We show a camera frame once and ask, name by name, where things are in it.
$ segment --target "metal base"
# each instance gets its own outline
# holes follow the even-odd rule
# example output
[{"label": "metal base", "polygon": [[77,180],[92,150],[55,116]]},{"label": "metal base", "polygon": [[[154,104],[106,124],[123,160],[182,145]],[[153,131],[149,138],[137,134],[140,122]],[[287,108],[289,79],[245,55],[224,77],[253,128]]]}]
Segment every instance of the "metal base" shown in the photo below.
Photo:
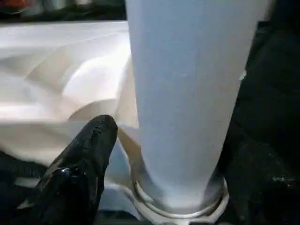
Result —
[{"label": "metal base", "polygon": [[[138,143],[138,130],[130,129],[129,142]],[[126,153],[120,140],[112,151],[110,163],[105,174],[105,190],[99,209],[122,210],[134,215],[138,220],[149,220],[154,224],[174,223],[188,225],[190,222],[215,223],[227,206],[229,195],[224,182],[223,193],[211,205],[198,212],[173,214],[149,203],[147,195],[134,179],[135,166],[140,160],[140,153]]]}]

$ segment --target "black fabric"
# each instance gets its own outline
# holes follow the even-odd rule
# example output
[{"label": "black fabric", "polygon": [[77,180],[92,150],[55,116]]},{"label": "black fabric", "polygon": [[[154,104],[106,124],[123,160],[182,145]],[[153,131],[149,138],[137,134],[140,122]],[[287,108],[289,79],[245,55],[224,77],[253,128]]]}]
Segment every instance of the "black fabric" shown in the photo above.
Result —
[{"label": "black fabric", "polygon": [[300,36],[291,29],[263,29],[254,40],[219,167],[242,224],[300,224]]},{"label": "black fabric", "polygon": [[47,167],[14,158],[0,151],[0,221],[10,218],[16,207],[32,194],[32,188],[15,185],[15,179],[41,178]]}]

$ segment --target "white curved surface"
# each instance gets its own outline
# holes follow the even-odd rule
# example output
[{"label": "white curved surface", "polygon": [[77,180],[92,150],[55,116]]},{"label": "white curved surface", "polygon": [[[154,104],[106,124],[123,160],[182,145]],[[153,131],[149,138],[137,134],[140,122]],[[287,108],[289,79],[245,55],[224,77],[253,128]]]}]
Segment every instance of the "white curved surface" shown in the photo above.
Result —
[{"label": "white curved surface", "polygon": [[126,22],[4,26],[0,122],[87,119],[93,103],[114,115],[129,58]]},{"label": "white curved surface", "polygon": [[264,7],[127,0],[144,161],[138,182],[169,213],[200,211],[221,191],[215,168]]},{"label": "white curved surface", "polygon": [[18,158],[49,165],[99,114],[137,126],[127,22],[2,26],[0,78],[0,147]]}]

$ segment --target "white cylinder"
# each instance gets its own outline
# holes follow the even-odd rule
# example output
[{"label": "white cylinder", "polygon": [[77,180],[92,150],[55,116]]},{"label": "white cylinder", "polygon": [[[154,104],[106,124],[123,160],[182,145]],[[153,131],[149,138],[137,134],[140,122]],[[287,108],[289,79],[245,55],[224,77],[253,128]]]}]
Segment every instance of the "white cylinder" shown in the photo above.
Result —
[{"label": "white cylinder", "polygon": [[144,173],[139,185],[171,213],[203,209],[261,0],[127,0]]}]

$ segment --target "gloved hand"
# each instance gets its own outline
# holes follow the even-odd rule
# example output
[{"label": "gloved hand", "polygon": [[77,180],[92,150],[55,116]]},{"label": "gloved hand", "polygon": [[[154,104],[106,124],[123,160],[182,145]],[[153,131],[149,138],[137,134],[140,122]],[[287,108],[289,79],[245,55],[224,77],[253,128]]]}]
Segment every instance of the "gloved hand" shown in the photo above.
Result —
[{"label": "gloved hand", "polygon": [[92,119],[49,166],[9,224],[92,224],[117,131],[111,116]]}]

